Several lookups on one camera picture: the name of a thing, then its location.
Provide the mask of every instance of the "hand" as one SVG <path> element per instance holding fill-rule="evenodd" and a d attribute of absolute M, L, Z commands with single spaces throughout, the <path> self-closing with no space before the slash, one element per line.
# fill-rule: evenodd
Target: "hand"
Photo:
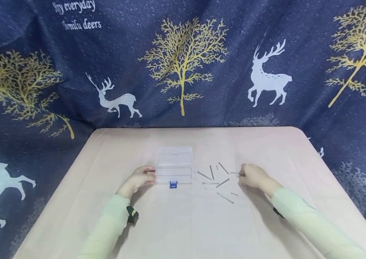
<path fill-rule="evenodd" d="M 155 167 L 142 166 L 128 177 L 117 191 L 117 195 L 130 199 L 131 196 L 138 191 L 141 186 L 152 185 L 155 183 Z"/>
<path fill-rule="evenodd" d="M 261 188 L 262 183 L 270 179 L 265 170 L 256 164 L 242 164 L 239 174 L 240 184 L 249 185 L 254 188 Z"/>

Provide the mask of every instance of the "gold tree print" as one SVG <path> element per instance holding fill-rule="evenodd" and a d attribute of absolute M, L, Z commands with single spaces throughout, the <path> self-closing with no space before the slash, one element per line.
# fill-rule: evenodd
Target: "gold tree print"
<path fill-rule="evenodd" d="M 4 114 L 13 115 L 13 120 L 17 121 L 35 119 L 27 128 L 40 126 L 41 133 L 49 131 L 60 119 L 64 125 L 50 136 L 59 136 L 68 129 L 71 139 L 74 139 L 69 119 L 47 111 L 47 107 L 58 98 L 57 93 L 41 97 L 42 90 L 62 82 L 61 77 L 62 74 L 53 69 L 49 57 L 42 52 L 34 52 L 27 57 L 16 51 L 0 54 L 0 103 L 5 106 Z"/>
<path fill-rule="evenodd" d="M 167 99 L 170 104 L 180 103 L 181 114 L 185 115 L 184 101 L 203 98 L 197 93 L 187 93 L 186 87 L 198 81 L 211 81 L 210 73 L 197 73 L 197 68 L 213 62 L 223 63 L 227 49 L 223 43 L 227 28 L 223 20 L 206 20 L 201 24 L 199 18 L 187 21 L 185 24 L 173 24 L 169 19 L 163 20 L 161 30 L 165 36 L 157 34 L 153 41 L 154 48 L 146 51 L 139 60 L 147 61 L 147 68 L 152 72 L 151 77 L 164 85 L 161 93 L 170 89 L 180 88 L 178 96 Z"/>
<path fill-rule="evenodd" d="M 329 86 L 341 86 L 328 107 L 335 103 L 346 87 L 358 91 L 361 96 L 366 96 L 366 85 L 355 79 L 356 74 L 362 68 L 366 69 L 366 5 L 351 8 L 343 16 L 334 17 L 334 21 L 338 21 L 341 26 L 333 35 L 335 39 L 330 47 L 343 54 L 328 59 L 336 65 L 328 69 L 327 73 L 344 68 L 351 70 L 352 74 L 347 79 L 331 78 L 326 81 Z"/>

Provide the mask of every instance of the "blue latch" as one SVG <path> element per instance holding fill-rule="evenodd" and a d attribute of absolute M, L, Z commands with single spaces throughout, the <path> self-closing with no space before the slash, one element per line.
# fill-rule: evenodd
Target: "blue latch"
<path fill-rule="evenodd" d="M 176 189 L 177 188 L 177 181 L 170 181 L 170 189 Z"/>

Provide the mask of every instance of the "deer antler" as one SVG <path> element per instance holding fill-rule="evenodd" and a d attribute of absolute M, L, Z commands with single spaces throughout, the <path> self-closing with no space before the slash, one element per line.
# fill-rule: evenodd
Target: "deer antler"
<path fill-rule="evenodd" d="M 259 47 L 260 47 L 260 46 L 258 46 L 258 47 L 255 49 L 255 52 L 254 52 L 254 54 L 253 54 L 253 59 L 258 59 L 258 55 L 259 55 L 258 50 L 259 50 Z"/>
<path fill-rule="evenodd" d="M 264 58 L 270 58 L 270 57 L 275 56 L 275 55 L 280 55 L 282 52 L 285 51 L 284 50 L 285 41 L 286 41 L 286 39 L 284 39 L 284 42 L 282 43 L 282 46 L 281 46 L 280 43 L 277 43 L 275 51 L 274 51 L 274 47 L 272 46 L 271 51 L 268 54 L 266 54 L 266 51 L 265 51 L 265 54 L 263 54 L 263 57 L 257 58 L 257 56 L 256 56 L 256 59 L 264 59 Z"/>
<path fill-rule="evenodd" d="M 92 81 L 92 77 L 90 75 L 88 75 L 88 73 L 86 73 L 86 76 L 88 77 L 88 79 L 91 81 L 91 83 L 99 90 L 99 88 L 96 86 L 96 84 L 94 84 L 94 82 Z"/>
<path fill-rule="evenodd" d="M 109 77 L 108 77 L 108 81 L 106 81 L 104 79 L 104 83 L 102 83 L 103 84 L 103 88 L 102 88 L 103 92 L 106 92 L 107 90 L 111 90 L 115 86 L 115 85 L 111 85 L 111 79 L 109 79 Z"/>

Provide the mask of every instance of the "navy blue backdrop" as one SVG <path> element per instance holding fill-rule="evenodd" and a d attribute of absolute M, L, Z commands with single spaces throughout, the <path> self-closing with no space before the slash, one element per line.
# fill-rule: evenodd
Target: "navy blue backdrop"
<path fill-rule="evenodd" d="M 223 126 L 302 129 L 366 218 L 366 0 L 0 1 L 0 258 L 96 128 Z"/>

